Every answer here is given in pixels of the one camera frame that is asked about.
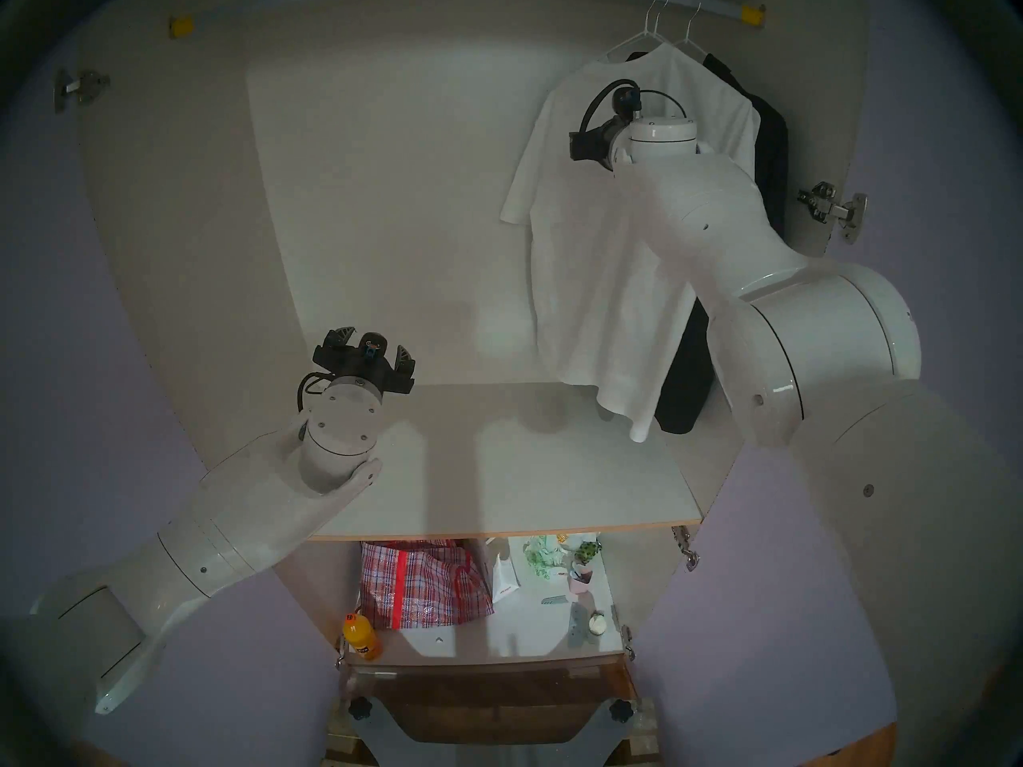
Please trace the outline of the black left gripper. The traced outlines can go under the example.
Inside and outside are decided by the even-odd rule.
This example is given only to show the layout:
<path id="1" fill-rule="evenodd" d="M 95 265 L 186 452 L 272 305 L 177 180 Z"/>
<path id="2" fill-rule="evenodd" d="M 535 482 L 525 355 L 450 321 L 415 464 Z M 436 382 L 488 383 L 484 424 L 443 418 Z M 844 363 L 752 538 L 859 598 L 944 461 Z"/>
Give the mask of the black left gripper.
<path id="1" fill-rule="evenodd" d="M 327 331 L 313 352 L 312 361 L 321 370 L 312 372 L 312 384 L 356 378 L 372 385 L 380 394 L 408 395 L 414 386 L 415 361 L 406 347 L 398 345 L 395 362 L 391 363 L 385 336 L 366 332 L 358 343 L 350 345 L 354 331 L 353 326 Z"/>

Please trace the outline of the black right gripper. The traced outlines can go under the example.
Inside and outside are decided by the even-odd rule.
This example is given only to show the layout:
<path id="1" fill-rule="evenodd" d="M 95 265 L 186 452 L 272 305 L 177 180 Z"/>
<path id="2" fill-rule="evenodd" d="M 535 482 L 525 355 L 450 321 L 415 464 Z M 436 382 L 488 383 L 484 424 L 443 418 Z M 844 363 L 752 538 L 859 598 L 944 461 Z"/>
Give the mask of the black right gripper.
<path id="1" fill-rule="evenodd" d="M 611 97 L 614 115 L 607 122 L 592 128 L 590 121 L 608 96 Z M 612 168 L 612 146 L 615 139 L 640 111 L 641 88 L 638 86 L 603 87 L 583 112 L 579 129 L 570 133 L 570 159 L 596 161 L 604 168 Z"/>

